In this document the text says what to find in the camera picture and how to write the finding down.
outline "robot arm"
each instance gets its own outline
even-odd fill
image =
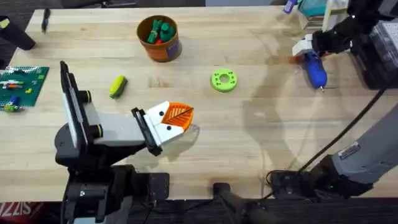
[[[318,30],[307,34],[292,49],[293,56],[314,51],[319,56],[326,53],[338,54],[350,48],[351,40],[361,34],[368,34],[380,21],[390,21],[398,16],[396,0],[351,0],[348,17],[331,30]]]

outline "yellow object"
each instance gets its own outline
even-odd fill
[[[122,93],[124,91],[124,87],[126,86],[126,84],[127,84],[126,77],[124,77],[122,75],[117,77],[113,81],[113,83],[111,85],[111,88],[109,89],[109,96],[111,98],[117,98],[120,95],[122,95]]]
[[[5,29],[8,24],[10,24],[10,20],[9,19],[5,19],[3,21],[0,21],[0,28]]]

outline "black object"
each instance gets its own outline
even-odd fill
[[[82,7],[92,6],[99,4],[101,8],[125,8],[125,7],[136,7],[137,3],[124,3],[124,4],[112,4],[111,0],[61,0],[61,4],[65,9],[78,9]]]
[[[77,97],[82,103],[91,103],[92,97],[91,97],[91,92],[86,90],[86,91],[79,91]]]
[[[314,32],[312,47],[320,56],[325,53],[338,54],[349,49],[352,41],[353,53],[366,65],[366,71],[363,72],[365,83],[370,89],[380,89],[390,76],[386,74],[383,63],[377,58],[376,49],[366,39],[379,21],[391,21],[398,17],[398,2],[351,0],[347,13],[349,16],[331,30]]]
[[[231,223],[282,224],[290,221],[267,212],[265,206],[255,200],[245,200],[231,192],[227,183],[214,183],[213,196],[220,199]]]
[[[7,16],[0,16],[0,21],[4,21],[6,19],[9,20]],[[30,50],[36,44],[32,38],[30,38],[12,21],[9,21],[9,24],[4,28],[0,27],[0,37],[22,50]]]
[[[351,53],[361,69],[363,81],[371,90],[379,90],[389,77],[398,74],[398,68],[387,70],[368,35],[353,39]],[[392,83],[390,88],[398,88],[398,82]]]
[[[69,170],[69,173],[65,215],[62,215],[69,223],[81,217],[95,217],[95,222],[103,222],[105,216],[121,208],[127,196],[132,196],[135,202],[152,202],[169,197],[170,176],[166,173],[138,174],[131,165],[95,172]]]
[[[42,22],[42,32],[45,33],[47,31],[47,26],[49,25],[49,17],[51,15],[50,9],[45,8],[44,9],[44,15],[43,15],[43,22]]]
[[[379,8],[383,0],[351,0],[348,17],[326,32],[313,33],[312,47],[322,56],[324,53],[340,53],[349,49],[353,38],[369,34],[379,21],[391,21],[394,16],[382,14]]]
[[[69,171],[61,209],[62,223],[65,219],[73,223],[80,217],[95,217],[96,222],[102,222],[105,216],[121,208],[127,196],[133,196],[138,202],[165,200],[169,196],[168,174],[138,174],[131,165],[112,166],[146,146],[156,156],[162,152],[143,118],[145,112],[137,108],[132,110],[146,142],[119,147],[95,144],[94,139],[100,137],[103,130],[100,124],[88,124],[83,105],[91,101],[91,94],[79,91],[65,62],[60,62],[60,66],[64,104],[69,117],[68,124],[55,137],[55,160]]]
[[[61,86],[67,99],[65,102],[70,112],[70,124],[64,125],[55,137],[57,153],[55,161],[63,166],[77,171],[104,169],[127,156],[134,155],[146,146],[153,155],[159,155],[162,148],[157,146],[147,127],[143,116],[145,112],[134,108],[132,113],[137,119],[146,142],[137,146],[113,146],[94,144],[94,136],[88,124],[83,105],[91,101],[89,91],[80,91],[76,85],[75,76],[69,73],[65,62],[61,65]],[[69,125],[74,127],[74,136],[70,133]]]
[[[331,155],[325,156],[310,172],[278,171],[271,174],[271,187],[278,189],[276,199],[310,199],[313,201],[359,196],[373,188],[339,175]]]
[[[152,136],[152,133],[150,132],[150,129],[145,122],[144,115],[145,112],[144,110],[138,110],[138,108],[134,108],[131,110],[132,115],[136,118],[137,124],[139,128],[141,129],[142,135],[144,136],[145,142],[146,142],[146,147],[148,148],[148,151],[152,153],[154,156],[160,155],[162,153],[162,148],[160,146],[157,146],[154,137]]]

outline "black mount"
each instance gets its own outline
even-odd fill
[[[220,199],[231,223],[234,224],[282,224],[290,223],[267,212],[256,200],[246,200],[231,192],[227,183],[214,183],[213,196]]]
[[[271,188],[277,199],[310,199],[313,201],[331,198],[359,196],[373,188],[339,175],[331,159],[325,156],[310,172],[281,171],[270,174]]]
[[[65,218],[105,216],[119,210],[123,199],[133,196],[135,202],[153,202],[169,197],[167,173],[140,174],[133,166],[114,166],[105,170],[77,173],[70,171],[66,189]]]

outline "black cable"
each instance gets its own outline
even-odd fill
[[[152,213],[153,210],[154,210],[154,205],[152,205],[151,208],[148,210],[147,215],[146,215],[146,217],[145,217],[145,220],[144,220],[144,222],[143,222],[142,224],[147,223],[147,220],[148,220],[148,218],[149,218],[149,215]]]
[[[266,175],[266,182],[267,182],[267,185],[268,186],[271,186],[271,181],[269,180],[269,176],[271,175],[271,174],[273,174],[273,173],[277,173],[277,172],[285,172],[286,170],[271,170],[271,171],[269,171],[268,173],[267,173],[267,175]]]
[[[259,199],[259,202],[262,202],[263,200],[266,200],[269,197],[271,197],[271,195],[273,195],[280,189],[284,188],[287,185],[287,183],[293,182],[309,165],[311,165],[311,163],[313,161],[318,159],[323,153],[325,153],[336,142],[338,142],[373,107],[373,105],[380,99],[380,97],[384,94],[384,92],[394,83],[394,81],[397,79],[397,77],[398,77],[398,75],[397,75],[397,73],[395,73],[387,82],[385,82],[384,86],[378,91],[378,93],[372,98],[372,100],[365,106],[365,108],[363,108],[363,110],[361,112],[359,112],[359,114],[354,118],[354,120],[352,120],[352,122],[350,122],[350,124],[347,125],[347,127],[339,133],[339,135],[337,135],[333,140],[331,140],[331,142],[329,142],[329,144],[327,144],[323,149],[321,149],[318,153],[316,153],[306,164],[304,164],[304,166],[302,166],[297,171],[297,173],[290,179],[290,181],[284,182],[282,185],[280,185],[275,190],[271,190],[271,192],[269,194],[267,194],[265,197]]]
[[[187,209],[185,209],[185,210],[181,210],[181,211],[161,212],[161,211],[157,211],[157,210],[155,210],[155,209],[153,209],[152,211],[153,211],[154,213],[157,213],[157,214],[160,214],[160,215],[184,214],[184,213],[187,213],[187,212],[189,212],[189,211],[191,211],[191,210],[193,210],[193,209],[200,208],[200,207],[203,207],[203,206],[205,206],[205,205],[209,205],[209,204],[211,204],[211,203],[213,203],[213,202],[214,202],[214,199],[211,199],[211,200],[209,200],[209,201],[199,203],[199,204],[197,204],[197,205],[194,205],[194,206],[192,206],[192,207],[189,207],[189,208],[187,208]]]

